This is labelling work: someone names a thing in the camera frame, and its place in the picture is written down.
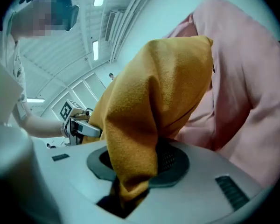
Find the black mesh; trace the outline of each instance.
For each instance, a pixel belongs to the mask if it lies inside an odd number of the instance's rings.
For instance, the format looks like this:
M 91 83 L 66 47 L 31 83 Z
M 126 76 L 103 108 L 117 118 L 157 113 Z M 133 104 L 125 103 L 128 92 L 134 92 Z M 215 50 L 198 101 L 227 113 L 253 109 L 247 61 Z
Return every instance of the black mesh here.
M 175 150 L 169 146 L 161 144 L 157 146 L 158 174 L 168 171 L 175 164 Z
M 149 180 L 149 188 L 167 188 L 177 184 L 189 169 L 188 156 L 179 148 L 160 140 L 156 146 L 158 175 Z M 87 158 L 88 168 L 96 177 L 113 181 L 116 174 L 112 168 L 107 147 L 93 151 Z

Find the black vent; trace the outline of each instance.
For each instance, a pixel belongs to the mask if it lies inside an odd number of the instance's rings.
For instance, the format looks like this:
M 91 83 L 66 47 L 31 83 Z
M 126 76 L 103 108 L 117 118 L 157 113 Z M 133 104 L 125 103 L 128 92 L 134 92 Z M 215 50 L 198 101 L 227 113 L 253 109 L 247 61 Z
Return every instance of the black vent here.
M 235 211 L 249 202 L 249 198 L 229 176 L 221 176 L 215 180 Z
M 157 145 L 158 174 L 172 168 L 175 164 L 175 149 L 170 145 Z
M 116 13 L 111 12 L 111 15 L 110 15 L 110 18 L 109 18 L 109 22 L 108 22 L 107 31 L 106 31 L 106 38 L 105 38 L 106 41 L 109 40 L 111 29 L 112 29 L 112 24 L 113 24 L 115 15 L 116 15 Z

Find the white wall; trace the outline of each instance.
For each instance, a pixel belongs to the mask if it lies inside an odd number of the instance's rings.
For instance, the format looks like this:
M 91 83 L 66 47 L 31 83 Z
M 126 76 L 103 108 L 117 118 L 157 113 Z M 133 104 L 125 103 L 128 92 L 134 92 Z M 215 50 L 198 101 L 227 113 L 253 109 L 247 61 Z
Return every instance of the white wall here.
M 148 41 L 162 38 L 195 10 L 202 0 L 150 0 L 124 43 L 117 63 L 126 65 Z M 263 0 L 229 0 L 280 40 L 280 26 Z
M 103 83 L 103 85 L 107 87 L 112 81 L 109 77 L 109 74 L 112 73 L 115 77 L 122 71 L 123 67 L 124 65 L 121 65 L 117 62 L 111 64 L 106 63 L 94 69 L 94 72 L 96 73 L 100 81 Z

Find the pink fabric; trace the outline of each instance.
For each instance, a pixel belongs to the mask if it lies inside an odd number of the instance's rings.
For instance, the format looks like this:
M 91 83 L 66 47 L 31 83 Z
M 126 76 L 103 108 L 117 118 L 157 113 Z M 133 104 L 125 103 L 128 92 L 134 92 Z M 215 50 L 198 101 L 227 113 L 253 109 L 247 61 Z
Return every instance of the pink fabric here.
M 215 73 L 177 139 L 218 151 L 263 187 L 274 184 L 280 175 L 280 44 L 226 0 L 204 0 L 193 18 L 197 33 L 214 41 Z
M 185 20 L 183 20 L 173 31 L 163 38 L 169 37 L 190 37 L 198 35 L 196 27 L 193 22 L 193 13 L 191 13 Z

